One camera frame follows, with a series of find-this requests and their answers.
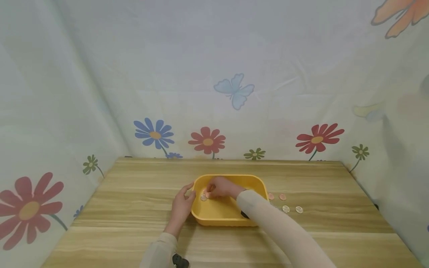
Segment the green flower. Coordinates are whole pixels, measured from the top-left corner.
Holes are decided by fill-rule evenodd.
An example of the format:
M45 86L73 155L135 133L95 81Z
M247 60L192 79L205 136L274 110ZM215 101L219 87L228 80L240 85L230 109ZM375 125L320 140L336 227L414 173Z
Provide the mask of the green flower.
M265 151L261 151L261 148L257 148L256 152L254 150L249 150L250 153L244 154L244 157L246 159L252 159L252 160L256 160L256 159L261 159L264 158L264 154Z
M95 171L95 168L98 167L97 164L98 160L95 159L95 156L88 156L88 162L87 163L83 163L83 166L85 167L83 170L83 173L85 173L86 175L90 174L91 171Z
M352 151L356 154L356 158L359 160L365 160L365 157L369 155L368 147L363 147L362 144L357 146L352 146Z

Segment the sleeve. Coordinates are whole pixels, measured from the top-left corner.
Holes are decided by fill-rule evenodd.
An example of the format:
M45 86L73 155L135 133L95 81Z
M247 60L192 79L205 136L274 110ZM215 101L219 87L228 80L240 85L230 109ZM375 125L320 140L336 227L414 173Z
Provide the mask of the sleeve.
M146 250L140 268L174 268L176 246L177 239L173 235L162 233Z
M294 268L335 268L309 233L258 193L241 192L237 204L280 247Z

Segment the black object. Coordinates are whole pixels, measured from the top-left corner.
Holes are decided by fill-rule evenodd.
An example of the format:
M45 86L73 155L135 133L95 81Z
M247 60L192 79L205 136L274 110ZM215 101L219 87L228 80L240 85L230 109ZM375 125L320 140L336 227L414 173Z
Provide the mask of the black object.
M177 267L177 268L188 268L189 267L189 262L180 257L179 254L174 254L173 255L173 264Z
M242 211L242 216L246 219L249 219L249 217L247 217L246 213L244 213L243 211Z

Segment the hand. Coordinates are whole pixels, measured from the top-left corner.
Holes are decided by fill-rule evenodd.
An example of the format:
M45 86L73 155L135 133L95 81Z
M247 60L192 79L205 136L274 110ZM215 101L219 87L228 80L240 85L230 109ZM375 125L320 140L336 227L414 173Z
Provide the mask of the hand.
M207 192L210 193L210 198L231 196L232 198L237 199L237 196L245 190L245 188L222 176L214 177L207 185Z
M164 232L172 234L176 239L179 239L180 231L186 218L189 216L193 201L195 200L195 191L192 191L189 196L185 195L192 186L193 183L185 185L177 193L173 200L170 221L164 229Z
M186 196L186 192L192 188L192 186L193 182L183 186L177 193L171 208L171 220L179 223L184 223L186 221L196 195L195 191L192 191L189 196Z

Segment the silver coin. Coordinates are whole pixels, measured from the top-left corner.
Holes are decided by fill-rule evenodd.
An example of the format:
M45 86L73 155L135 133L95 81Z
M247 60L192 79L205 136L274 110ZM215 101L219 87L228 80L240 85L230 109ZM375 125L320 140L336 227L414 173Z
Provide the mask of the silver coin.
M297 206L297 207L295 208L295 210L296 210L299 214L302 214L302 213L304 212L304 209L303 209L302 207L300 207L300 206Z
M283 210L284 213L290 212L290 208L288 206L283 206L281 209Z

